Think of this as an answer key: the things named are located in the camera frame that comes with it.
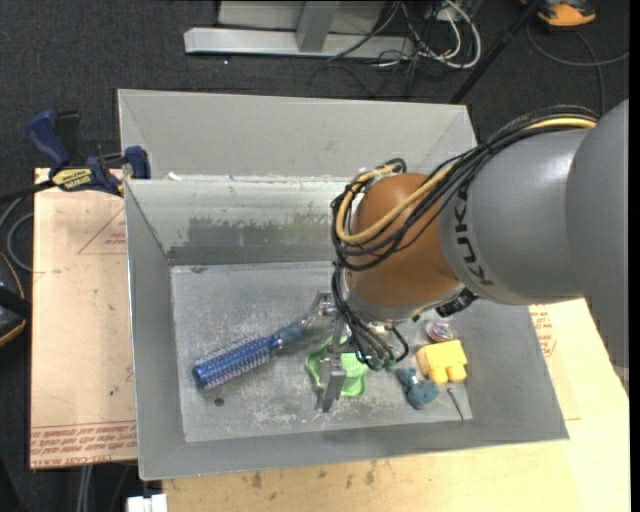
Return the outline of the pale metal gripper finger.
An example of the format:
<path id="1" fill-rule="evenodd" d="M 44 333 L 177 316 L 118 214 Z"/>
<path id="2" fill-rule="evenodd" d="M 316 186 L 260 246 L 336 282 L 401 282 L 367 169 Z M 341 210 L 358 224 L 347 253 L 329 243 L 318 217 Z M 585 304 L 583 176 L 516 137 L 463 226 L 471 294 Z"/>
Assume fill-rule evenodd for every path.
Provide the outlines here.
<path id="1" fill-rule="evenodd" d="M 327 412 L 333 403 L 331 380 L 333 372 L 333 360 L 330 357 L 324 357 L 319 361 L 319 385 L 316 409 L 320 412 Z"/>
<path id="2" fill-rule="evenodd" d="M 345 378 L 346 372 L 344 369 L 333 368 L 330 370 L 326 395 L 328 403 L 333 403 L 340 398 Z"/>

